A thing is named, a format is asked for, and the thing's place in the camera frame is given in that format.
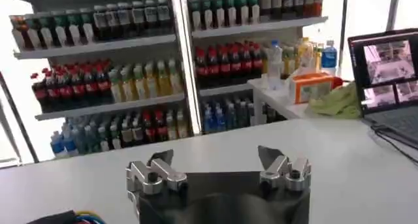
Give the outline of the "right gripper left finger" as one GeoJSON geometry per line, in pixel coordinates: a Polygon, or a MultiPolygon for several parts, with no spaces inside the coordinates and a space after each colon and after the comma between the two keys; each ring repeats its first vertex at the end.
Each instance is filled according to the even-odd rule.
{"type": "Polygon", "coordinates": [[[185,191],[187,174],[171,167],[173,157],[174,150],[169,149],[154,153],[146,163],[131,161],[125,169],[128,192],[156,195],[162,192],[164,185],[169,191],[185,191]]]}

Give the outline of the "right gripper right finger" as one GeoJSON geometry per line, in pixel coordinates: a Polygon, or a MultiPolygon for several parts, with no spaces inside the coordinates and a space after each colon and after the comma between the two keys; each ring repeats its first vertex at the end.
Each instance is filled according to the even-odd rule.
{"type": "Polygon", "coordinates": [[[259,173],[259,185],[264,191],[286,188],[288,191],[305,191],[310,188],[312,166],[308,158],[290,160],[279,149],[257,147],[264,170],[259,173]]]}

